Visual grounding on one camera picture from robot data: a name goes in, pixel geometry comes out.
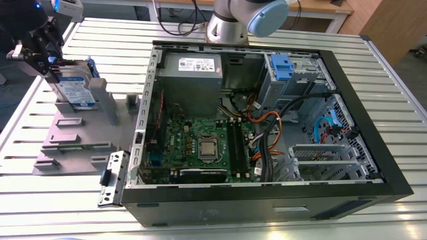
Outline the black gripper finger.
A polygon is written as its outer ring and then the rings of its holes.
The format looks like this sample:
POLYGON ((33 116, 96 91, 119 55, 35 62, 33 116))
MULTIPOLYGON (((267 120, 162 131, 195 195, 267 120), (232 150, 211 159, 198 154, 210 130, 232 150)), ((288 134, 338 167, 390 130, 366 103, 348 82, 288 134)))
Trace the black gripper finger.
POLYGON ((53 71, 51 59, 41 39, 41 35, 29 35, 16 42, 15 48, 7 53, 5 58, 29 75, 41 76, 48 83, 57 83, 59 76, 53 71))
POLYGON ((60 33, 59 21, 55 17, 48 17, 45 24, 41 26, 40 36, 44 48, 51 57, 63 58, 64 38, 60 33))

